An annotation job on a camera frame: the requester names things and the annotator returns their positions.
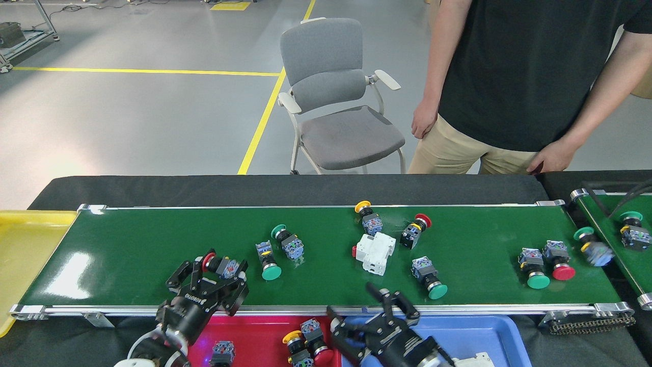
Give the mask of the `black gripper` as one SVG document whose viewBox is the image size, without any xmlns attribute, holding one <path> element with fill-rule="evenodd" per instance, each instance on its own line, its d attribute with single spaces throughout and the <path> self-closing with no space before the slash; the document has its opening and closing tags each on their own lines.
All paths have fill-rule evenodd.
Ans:
<svg viewBox="0 0 652 367">
<path fill-rule="evenodd" d="M 161 329 L 172 330 L 187 346 L 196 342 L 215 311 L 234 316 L 249 294 L 245 273 L 239 273 L 229 286 L 203 278 L 214 256 L 215 250 L 210 249 L 193 262 L 184 261 L 167 280 L 168 290 L 176 296 L 156 312 Z"/>
<path fill-rule="evenodd" d="M 381 303 L 384 319 L 352 323 L 351 318 L 344 318 L 328 307 L 332 343 L 350 364 L 360 365 L 369 355 L 375 356 L 383 366 L 442 364 L 433 337 L 423 339 L 410 328 L 419 323 L 421 314 L 408 298 L 400 291 L 392 293 L 375 285 L 367 285 L 366 290 Z M 406 322 L 394 317 L 394 306 L 405 315 Z"/>
</svg>

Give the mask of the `person's right hand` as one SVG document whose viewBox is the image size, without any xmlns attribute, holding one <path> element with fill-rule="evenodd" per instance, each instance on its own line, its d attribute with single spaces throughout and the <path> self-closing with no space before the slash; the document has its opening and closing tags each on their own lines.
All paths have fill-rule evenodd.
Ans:
<svg viewBox="0 0 652 367">
<path fill-rule="evenodd" d="M 439 99 L 423 97 L 414 110 L 411 125 L 412 135 L 416 139 L 424 139 L 438 118 Z"/>
</svg>

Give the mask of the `person's left hand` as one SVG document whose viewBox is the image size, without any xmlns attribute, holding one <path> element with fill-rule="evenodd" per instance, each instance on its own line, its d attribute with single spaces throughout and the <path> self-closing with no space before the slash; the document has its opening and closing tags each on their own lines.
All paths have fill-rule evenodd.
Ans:
<svg viewBox="0 0 652 367">
<path fill-rule="evenodd" d="M 566 138 L 548 144 L 536 153 L 529 164 L 529 174 L 557 172 L 567 169 L 581 144 Z"/>
</svg>

